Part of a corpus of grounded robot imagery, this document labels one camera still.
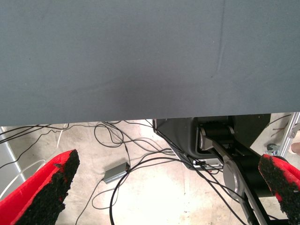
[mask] floor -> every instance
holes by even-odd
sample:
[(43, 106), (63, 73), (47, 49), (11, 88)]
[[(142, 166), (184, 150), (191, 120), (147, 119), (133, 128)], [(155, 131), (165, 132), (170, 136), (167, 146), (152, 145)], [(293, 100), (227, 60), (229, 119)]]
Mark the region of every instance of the floor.
[[(285, 113), (272, 114), (271, 121), (283, 115)], [(284, 127), (287, 122), (288, 118), (284, 118), (268, 126), (254, 142), (252, 148), (263, 154), (268, 143), (280, 144), (283, 131), (271, 137), (275, 132), (272, 129)], [(82, 124), (91, 126), (97, 124), (97, 122)], [(163, 139), (153, 133), (151, 128), (125, 122), (121, 122), (116, 126), (132, 138), (147, 137), (154, 140), (156, 143), (153, 142), (153, 145), (157, 148), (169, 147)], [(45, 134), (48, 131), (49, 129), (42, 129), (10, 141), (9, 144), (15, 155), (18, 156), (24, 149), (34, 143), (40, 134)], [(114, 145), (111, 143), (109, 133), (105, 128), (97, 128), (96, 135), (102, 143)], [(64, 201), (66, 208), (60, 213), (56, 223), (57, 225), (70, 225), (75, 224), (77, 217), (86, 205), (94, 187), (103, 178), (105, 171), (128, 161), (128, 156), (124, 145), (114, 149), (100, 145), (94, 137), (94, 128), (91, 127), (75, 126), (62, 132), (60, 140), (59, 137), (60, 132), (50, 132), (42, 136), (22, 156), (19, 163), (21, 168), (25, 168), (39, 159), (47, 160), (60, 152), (77, 149), (80, 165), (68, 192), (69, 195)], [(299, 134), (296, 136), (295, 141), (300, 141)], [(154, 150), (153, 147), (144, 142), (140, 144), (149, 150)], [(132, 142), (128, 143), (127, 147), (132, 165), (146, 154), (146, 151)], [(300, 156), (288, 153), (287, 160), (300, 168)], [(39, 165), (32, 167), (31, 170), (25, 173), (25, 176), (29, 177), (38, 167)], [(221, 173), (217, 174), (216, 177), (224, 183)], [(114, 181), (108, 185), (101, 182), (94, 196), (96, 193), (113, 188), (116, 182)], [(94, 205), (100, 208), (107, 207), (111, 193), (106, 192), (95, 198)], [(223, 193), (223, 196), (240, 218), (246, 221), (240, 205), (231, 200), (226, 194)], [(275, 198), (264, 198), (262, 203), (270, 215), (285, 218)], [(120, 188), (117, 203), (113, 207), (113, 217), (116, 224), (122, 225), (240, 224), (212, 188), (195, 172), (186, 169), (179, 162), (145, 167), (131, 173)], [(108, 225), (110, 224), (109, 210), (94, 209), (90, 202), (79, 218), (78, 224)]]

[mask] concrete floor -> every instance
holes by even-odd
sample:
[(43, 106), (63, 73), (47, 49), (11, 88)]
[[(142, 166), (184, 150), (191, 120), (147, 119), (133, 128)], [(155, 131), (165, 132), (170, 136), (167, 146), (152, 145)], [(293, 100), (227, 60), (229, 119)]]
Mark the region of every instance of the concrete floor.
[[(284, 113), (276, 113), (271, 116), (271, 120), (279, 118)], [(283, 131), (270, 137), (274, 133), (273, 128), (281, 128), (287, 123), (288, 118), (284, 118), (267, 127), (257, 138), (252, 148), (263, 154), (268, 143), (280, 144)], [(83, 123), (85, 125), (95, 125), (97, 123)], [(147, 137), (156, 141), (161, 147), (167, 148), (168, 144), (156, 134), (152, 129), (139, 125), (121, 122), (116, 125), (132, 138)], [(128, 161), (124, 145), (119, 148), (107, 148), (100, 145), (94, 138), (94, 128), (73, 127), (64, 131), (61, 135), (58, 149), (57, 141), (60, 133), (50, 133), (44, 135), (28, 152), (20, 159), (21, 168), (26, 167), (39, 159), (48, 159), (60, 152), (77, 149), (80, 165), (73, 179), (69, 195), (64, 203), (66, 204), (57, 220), (58, 225), (75, 224), (78, 215), (83, 210), (92, 190), (100, 179), (103, 178), (107, 169), (120, 163)], [(24, 149), (29, 147), (40, 134), (47, 133), (47, 129), (39, 130), (30, 135), (18, 138), (10, 142), (11, 148), (18, 156)], [(103, 143), (111, 144), (109, 134), (106, 129), (98, 128), (97, 137)], [(295, 141), (300, 141), (298, 134)], [(152, 150), (153, 148), (141, 142), (141, 145)], [(146, 152), (134, 143), (127, 144), (131, 157), (131, 164), (137, 163), (139, 158)], [(300, 168), (300, 156), (288, 153), (287, 160)], [(25, 175), (30, 176), (34, 170), (27, 171)], [(216, 175), (217, 179), (223, 182), (222, 174)], [(106, 185), (100, 183), (96, 193), (113, 188), (117, 181)], [(107, 192), (95, 199), (97, 207), (109, 205), (112, 192)], [(233, 210), (246, 221), (239, 204), (235, 203), (225, 193), (224, 198), (232, 206)], [(285, 218), (281, 213), (279, 204), (274, 197), (262, 199), (267, 212), (278, 218)], [(170, 162), (137, 170), (129, 175), (124, 185), (120, 188), (119, 197), (113, 207), (113, 217), (116, 224), (122, 225), (218, 225), (231, 224), (239, 225), (240, 222), (227, 209), (226, 205), (212, 190), (212, 188), (202, 180), (195, 172), (186, 169), (179, 162)], [(110, 224), (109, 210), (96, 210), (89, 203), (86, 211), (79, 219), (78, 224)]]

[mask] metal rod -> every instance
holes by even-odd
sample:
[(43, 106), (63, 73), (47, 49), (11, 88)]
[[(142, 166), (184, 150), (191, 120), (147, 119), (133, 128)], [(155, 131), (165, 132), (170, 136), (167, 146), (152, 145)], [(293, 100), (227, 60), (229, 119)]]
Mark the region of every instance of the metal rod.
[(291, 144), (292, 144), (292, 132), (293, 132), (293, 127), (299, 123), (300, 121), (300, 112), (293, 112), (292, 116), (290, 118), (290, 121), (285, 129), (285, 134), (282, 138), (282, 142), (280, 145), (280, 148), (278, 150), (278, 154), (281, 157), (285, 157), (286, 156), (286, 152), (288, 151), (288, 149), (290, 148)]

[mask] gray cloth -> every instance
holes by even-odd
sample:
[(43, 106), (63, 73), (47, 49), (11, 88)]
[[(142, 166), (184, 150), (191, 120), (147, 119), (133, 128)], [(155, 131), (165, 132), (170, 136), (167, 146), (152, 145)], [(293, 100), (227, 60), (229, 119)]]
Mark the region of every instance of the gray cloth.
[(300, 1), (3, 0), (0, 125), (300, 111)]

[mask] gray power adapter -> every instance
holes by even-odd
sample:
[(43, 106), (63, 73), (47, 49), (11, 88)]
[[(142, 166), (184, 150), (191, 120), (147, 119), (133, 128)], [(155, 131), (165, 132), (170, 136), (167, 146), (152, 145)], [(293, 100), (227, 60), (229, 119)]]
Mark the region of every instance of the gray power adapter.
[(129, 164), (127, 162), (122, 163), (121, 165), (106, 171), (103, 181), (105, 182), (105, 184), (113, 182), (114, 180), (117, 180), (122, 176), (124, 176), (128, 170), (129, 170)]

